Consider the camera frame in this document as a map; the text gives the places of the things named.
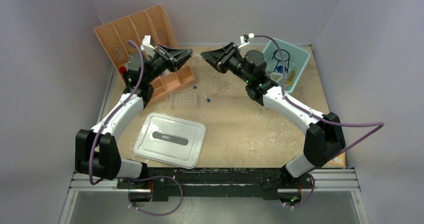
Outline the mint green plastic bin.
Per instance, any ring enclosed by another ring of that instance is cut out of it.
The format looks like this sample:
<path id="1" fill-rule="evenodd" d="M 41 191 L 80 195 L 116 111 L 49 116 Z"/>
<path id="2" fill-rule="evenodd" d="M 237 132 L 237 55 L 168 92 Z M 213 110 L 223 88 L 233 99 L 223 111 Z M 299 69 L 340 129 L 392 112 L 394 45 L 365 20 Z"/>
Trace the mint green plastic bin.
<path id="1" fill-rule="evenodd" d="M 290 94 L 294 91 L 304 69 L 310 60 L 311 54 L 308 51 L 284 40 L 276 38 L 275 41 L 278 43 L 283 56 L 280 55 L 276 45 L 272 41 L 269 41 L 262 51 L 264 60 L 266 61 L 265 75 L 266 71 L 277 73 L 277 66 L 287 67 L 287 72 L 282 73 L 282 81 L 277 82 L 277 84 L 279 86 L 284 86 L 284 91 L 287 94 Z M 293 84 L 290 86 L 285 86 L 286 76 L 291 71 L 295 71 Z"/>

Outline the blue-capped test tube angled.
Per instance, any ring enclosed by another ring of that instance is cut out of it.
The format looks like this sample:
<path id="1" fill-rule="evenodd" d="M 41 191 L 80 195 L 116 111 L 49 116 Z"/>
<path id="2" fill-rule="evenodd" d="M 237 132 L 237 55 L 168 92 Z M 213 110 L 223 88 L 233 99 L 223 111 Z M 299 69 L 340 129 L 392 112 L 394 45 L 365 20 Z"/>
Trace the blue-capped test tube angled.
<path id="1" fill-rule="evenodd" d="M 200 91 L 200 93 L 204 96 L 204 98 L 206 99 L 208 103 L 211 101 L 210 98 L 206 96 L 206 94 L 203 91 Z"/>

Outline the brown test tube brush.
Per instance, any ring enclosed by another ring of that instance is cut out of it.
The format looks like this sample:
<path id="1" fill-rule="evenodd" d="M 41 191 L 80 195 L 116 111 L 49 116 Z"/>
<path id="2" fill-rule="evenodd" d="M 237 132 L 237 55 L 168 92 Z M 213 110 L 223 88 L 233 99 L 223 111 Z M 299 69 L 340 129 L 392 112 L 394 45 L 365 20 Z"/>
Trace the brown test tube brush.
<path id="1" fill-rule="evenodd" d="M 296 75 L 296 72 L 294 71 L 294 70 L 292 70 L 287 76 L 286 76 L 286 79 L 285 79 L 285 81 L 284 81 L 284 86 L 285 87 L 287 87 L 287 86 L 291 86 L 292 84 L 293 84 L 293 81 L 294 81 L 294 79 L 295 79 L 295 75 Z"/>

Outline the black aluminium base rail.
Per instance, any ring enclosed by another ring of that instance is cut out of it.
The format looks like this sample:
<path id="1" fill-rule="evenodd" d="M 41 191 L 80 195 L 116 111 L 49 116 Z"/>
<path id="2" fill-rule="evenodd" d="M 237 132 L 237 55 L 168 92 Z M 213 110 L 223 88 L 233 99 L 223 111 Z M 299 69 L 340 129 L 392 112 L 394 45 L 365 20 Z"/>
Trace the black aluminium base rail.
<path id="1" fill-rule="evenodd" d="M 147 191 L 154 202 L 170 197 L 261 198 L 296 204 L 302 192 L 313 187 L 307 173 L 289 177 L 282 168 L 193 168 L 149 167 L 149 181 L 120 178 L 117 188 Z"/>

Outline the yellow spiral notebook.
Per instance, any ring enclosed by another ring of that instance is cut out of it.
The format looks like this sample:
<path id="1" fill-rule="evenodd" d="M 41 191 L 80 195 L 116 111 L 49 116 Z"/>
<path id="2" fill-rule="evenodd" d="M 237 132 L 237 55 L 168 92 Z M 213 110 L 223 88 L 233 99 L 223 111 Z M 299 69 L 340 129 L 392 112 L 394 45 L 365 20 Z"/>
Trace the yellow spiral notebook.
<path id="1" fill-rule="evenodd" d="M 334 157 L 326 165 L 330 168 L 345 169 L 347 166 L 346 153 L 343 152 L 340 155 Z"/>

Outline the peach plastic desk organizer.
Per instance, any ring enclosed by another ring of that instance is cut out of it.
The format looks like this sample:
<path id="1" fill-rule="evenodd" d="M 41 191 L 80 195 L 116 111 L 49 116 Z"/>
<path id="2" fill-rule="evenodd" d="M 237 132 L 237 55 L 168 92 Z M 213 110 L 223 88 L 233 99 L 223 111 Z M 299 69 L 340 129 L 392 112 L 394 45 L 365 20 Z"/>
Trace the peach plastic desk organizer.
<path id="1" fill-rule="evenodd" d="M 140 45 L 143 38 L 150 35 L 153 46 L 178 47 L 168 13 L 160 4 L 98 26 L 94 31 L 122 81 L 122 71 L 128 68 L 130 55 L 137 53 L 127 40 Z M 164 100 L 171 92 L 184 90 L 195 83 L 196 77 L 188 62 L 176 72 L 166 70 L 151 83 L 154 88 L 151 102 Z"/>

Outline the blue hexagonal plastic piece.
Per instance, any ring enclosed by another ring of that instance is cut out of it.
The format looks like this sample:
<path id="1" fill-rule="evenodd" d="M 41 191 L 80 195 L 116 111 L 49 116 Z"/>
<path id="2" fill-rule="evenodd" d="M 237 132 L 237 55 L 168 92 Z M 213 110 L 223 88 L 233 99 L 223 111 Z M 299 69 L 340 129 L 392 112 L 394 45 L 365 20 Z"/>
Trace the blue hexagonal plastic piece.
<path id="1" fill-rule="evenodd" d="M 283 72 L 287 72 L 288 71 L 288 68 L 286 66 L 279 65 L 279 66 L 276 67 L 276 71 L 278 73 L 283 73 Z"/>

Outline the red black item in organizer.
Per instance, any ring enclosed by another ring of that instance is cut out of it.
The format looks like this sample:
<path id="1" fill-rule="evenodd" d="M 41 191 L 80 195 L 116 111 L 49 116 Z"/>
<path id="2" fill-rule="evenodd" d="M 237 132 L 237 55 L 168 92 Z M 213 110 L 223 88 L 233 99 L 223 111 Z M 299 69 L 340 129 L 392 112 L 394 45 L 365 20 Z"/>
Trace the red black item in organizer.
<path id="1" fill-rule="evenodd" d="M 119 73 L 120 73 L 122 76 L 124 76 L 124 75 L 127 75 L 127 74 L 128 74 L 128 70 L 127 70 L 127 68 L 126 68 L 125 66 L 121 66 L 121 67 L 118 69 L 118 71 L 119 71 Z"/>

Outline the white plastic bin lid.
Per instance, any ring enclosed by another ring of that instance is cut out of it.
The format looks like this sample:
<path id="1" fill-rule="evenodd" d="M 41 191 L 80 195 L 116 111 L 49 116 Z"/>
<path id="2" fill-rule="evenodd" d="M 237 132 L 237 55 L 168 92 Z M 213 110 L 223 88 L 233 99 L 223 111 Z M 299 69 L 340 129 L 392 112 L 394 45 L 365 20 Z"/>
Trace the white plastic bin lid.
<path id="1" fill-rule="evenodd" d="M 206 126 L 156 112 L 150 113 L 133 147 L 135 155 L 185 169 L 196 167 Z"/>

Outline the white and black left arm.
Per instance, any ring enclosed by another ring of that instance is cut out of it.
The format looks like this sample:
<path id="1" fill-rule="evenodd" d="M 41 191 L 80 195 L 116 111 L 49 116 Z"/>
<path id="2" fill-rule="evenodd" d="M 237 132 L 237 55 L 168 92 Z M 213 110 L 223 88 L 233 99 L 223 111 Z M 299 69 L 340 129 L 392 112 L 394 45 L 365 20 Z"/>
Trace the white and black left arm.
<path id="1" fill-rule="evenodd" d="M 149 183 L 146 163 L 122 158 L 117 141 L 130 122 L 151 101 L 152 81 L 163 72 L 176 72 L 191 58 L 192 49 L 170 48 L 158 45 L 150 59 L 144 57 L 142 48 L 135 47 L 127 65 L 118 70 L 124 78 L 125 88 L 117 104 L 96 125 L 81 129 L 75 136 L 75 171 L 87 174 L 89 183 L 97 185 L 103 180 L 129 179 L 138 189 Z"/>

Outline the clear test tube rack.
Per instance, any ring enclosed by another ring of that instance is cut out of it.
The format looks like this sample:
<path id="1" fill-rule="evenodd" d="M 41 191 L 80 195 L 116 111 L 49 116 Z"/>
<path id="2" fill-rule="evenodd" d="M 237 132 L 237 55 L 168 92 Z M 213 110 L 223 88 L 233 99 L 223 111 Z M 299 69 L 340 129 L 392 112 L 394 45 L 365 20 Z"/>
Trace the clear test tube rack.
<path id="1" fill-rule="evenodd" d="M 169 104 L 174 110 L 197 108 L 198 96 L 194 92 L 173 92 L 170 95 Z"/>

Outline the blue-capped test tube by organizer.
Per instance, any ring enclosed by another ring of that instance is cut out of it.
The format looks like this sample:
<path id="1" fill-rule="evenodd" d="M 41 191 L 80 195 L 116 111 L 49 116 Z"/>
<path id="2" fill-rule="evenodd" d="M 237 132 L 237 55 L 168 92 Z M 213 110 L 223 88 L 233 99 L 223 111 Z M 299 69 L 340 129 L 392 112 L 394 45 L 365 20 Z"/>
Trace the blue-capped test tube by organizer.
<path id="1" fill-rule="evenodd" d="M 190 87 L 190 88 L 183 89 L 180 92 L 190 91 L 190 90 L 194 90 L 194 89 L 197 89 L 197 86 L 193 86 L 193 87 Z"/>

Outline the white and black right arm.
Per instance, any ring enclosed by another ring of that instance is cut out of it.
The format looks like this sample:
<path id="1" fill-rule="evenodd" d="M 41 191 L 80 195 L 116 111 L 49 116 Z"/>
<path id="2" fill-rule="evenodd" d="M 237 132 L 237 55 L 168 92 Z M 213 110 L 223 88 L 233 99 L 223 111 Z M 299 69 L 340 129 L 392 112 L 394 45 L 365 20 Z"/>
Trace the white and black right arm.
<path id="1" fill-rule="evenodd" d="M 262 52 L 249 50 L 242 56 L 237 45 L 231 42 L 225 47 L 204 51 L 200 55 L 219 73 L 230 71 L 243 80 L 247 95 L 253 101 L 276 111 L 304 134 L 302 153 L 282 167 L 280 180 L 284 186 L 294 187 L 303 174 L 321 168 L 346 147 L 339 117 L 332 112 L 323 114 L 315 111 L 284 93 L 266 75 L 267 63 Z"/>

